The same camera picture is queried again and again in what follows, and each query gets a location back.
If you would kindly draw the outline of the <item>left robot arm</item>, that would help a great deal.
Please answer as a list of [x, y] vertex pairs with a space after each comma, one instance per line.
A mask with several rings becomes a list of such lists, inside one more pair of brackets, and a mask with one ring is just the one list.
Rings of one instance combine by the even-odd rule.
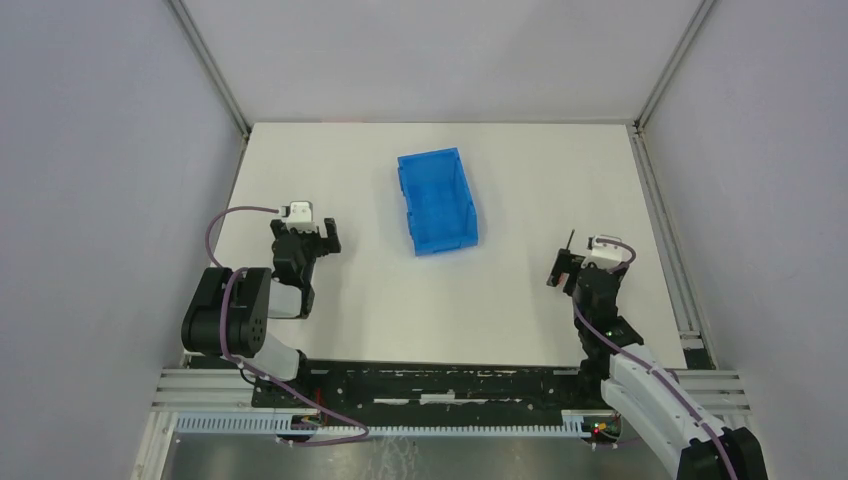
[[306, 319], [312, 312], [316, 261], [341, 252], [334, 218], [324, 227], [274, 220], [270, 225], [270, 267], [249, 267], [235, 275], [226, 267], [207, 268], [181, 325], [183, 347], [209, 357], [234, 359], [261, 376], [290, 381], [305, 355], [268, 333], [274, 319]]

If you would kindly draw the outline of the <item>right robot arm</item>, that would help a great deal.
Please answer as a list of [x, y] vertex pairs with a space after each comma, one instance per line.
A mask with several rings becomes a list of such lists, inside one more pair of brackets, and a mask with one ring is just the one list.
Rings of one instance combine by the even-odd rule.
[[620, 314], [617, 298], [635, 249], [609, 237], [590, 243], [585, 255], [560, 249], [547, 279], [571, 299], [586, 355], [581, 387], [619, 413], [674, 479], [767, 478], [754, 433], [728, 427], [697, 403]]

